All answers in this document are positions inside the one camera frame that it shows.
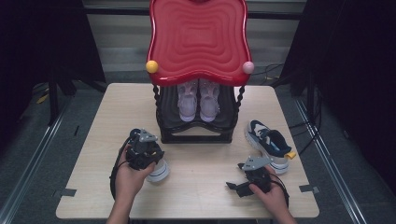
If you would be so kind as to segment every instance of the shoe pair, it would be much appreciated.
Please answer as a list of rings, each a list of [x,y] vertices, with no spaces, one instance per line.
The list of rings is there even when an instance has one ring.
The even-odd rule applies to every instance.
[[[219,83],[207,79],[195,79],[177,85],[179,115],[186,122],[195,118],[198,83],[201,93],[200,116],[203,121],[211,122],[219,113]]]
[[[285,138],[277,130],[270,130],[258,120],[251,121],[245,129],[247,141],[264,157],[271,160],[271,167],[277,175],[284,174],[289,168],[289,159],[295,157]]]

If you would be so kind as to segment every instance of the yellow ball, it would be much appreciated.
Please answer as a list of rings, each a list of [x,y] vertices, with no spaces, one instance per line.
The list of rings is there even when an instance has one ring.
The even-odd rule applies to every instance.
[[[146,63],[146,69],[149,73],[156,73],[158,71],[158,64],[155,61],[148,61]]]

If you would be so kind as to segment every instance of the forearm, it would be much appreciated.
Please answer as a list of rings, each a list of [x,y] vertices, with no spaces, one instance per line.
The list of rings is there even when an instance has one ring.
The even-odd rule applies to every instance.
[[[129,214],[132,209],[132,204],[134,200],[116,200],[114,202],[113,208],[111,209],[110,216],[107,219],[106,224],[123,224],[128,223]]]
[[[274,217],[279,224],[297,224],[296,219],[291,215],[289,210],[274,214]]]

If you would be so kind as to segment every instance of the pink ball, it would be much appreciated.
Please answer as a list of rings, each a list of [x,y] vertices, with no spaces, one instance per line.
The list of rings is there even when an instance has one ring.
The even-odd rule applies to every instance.
[[[245,62],[244,65],[242,66],[242,70],[244,70],[244,73],[246,74],[252,74],[254,71],[254,63]]]

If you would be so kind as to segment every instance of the light wood tabletop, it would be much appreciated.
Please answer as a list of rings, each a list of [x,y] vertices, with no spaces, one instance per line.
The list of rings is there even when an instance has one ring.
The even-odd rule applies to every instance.
[[[242,184],[245,174],[237,163],[249,155],[260,156],[244,136],[251,119],[279,130],[292,150],[296,150],[285,117],[271,87],[246,86],[238,123],[230,144],[163,144],[170,174],[160,183],[145,182],[134,200],[130,217],[167,218],[267,218],[271,215],[255,195],[239,198],[226,182]],[[151,84],[110,84],[80,152],[67,189],[74,197],[63,196],[59,218],[107,218],[114,200],[109,176],[119,149],[133,128],[144,128],[161,138],[155,118]],[[203,128],[188,133],[210,133]],[[289,170],[280,176],[290,195],[290,211],[295,217],[316,217],[319,213],[297,155]]]

